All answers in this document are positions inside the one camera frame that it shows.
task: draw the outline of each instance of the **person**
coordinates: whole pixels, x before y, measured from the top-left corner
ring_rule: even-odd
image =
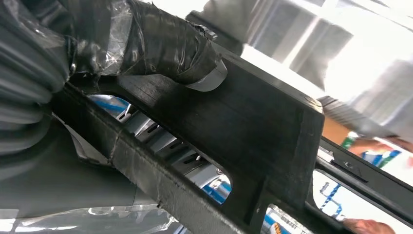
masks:
[[[389,225],[370,219],[348,218],[343,220],[342,223],[356,234],[395,234],[395,231]]]

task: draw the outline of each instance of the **black plastic part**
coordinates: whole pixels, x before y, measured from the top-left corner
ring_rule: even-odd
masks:
[[[127,100],[220,167],[233,187],[221,207],[72,85],[56,96],[53,109],[196,234],[259,233],[270,204],[317,234],[350,233],[305,206],[324,119],[321,107],[231,53],[223,58],[228,76],[206,93],[160,75],[71,79],[86,94]]]
[[[381,206],[396,219],[413,227],[413,188],[405,182],[322,137],[320,146],[333,153],[331,164],[319,161],[326,172],[350,189]]]

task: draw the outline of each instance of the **black electrical tape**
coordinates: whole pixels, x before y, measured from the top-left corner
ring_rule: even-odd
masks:
[[[216,67],[221,58],[199,28],[154,5],[128,2],[133,21],[121,74],[162,74],[192,84]]]
[[[113,75],[162,74],[187,85],[204,78],[220,60],[200,27],[153,4],[136,0],[23,2],[43,25],[73,38],[74,46],[68,43],[69,60],[75,64],[76,72],[103,72],[110,59],[110,37],[125,37],[127,41],[124,53],[119,51],[118,55],[120,70]],[[111,35],[111,16],[119,10],[113,9],[113,3],[119,2],[128,6],[129,11],[121,16],[131,15],[131,26],[125,34]]]

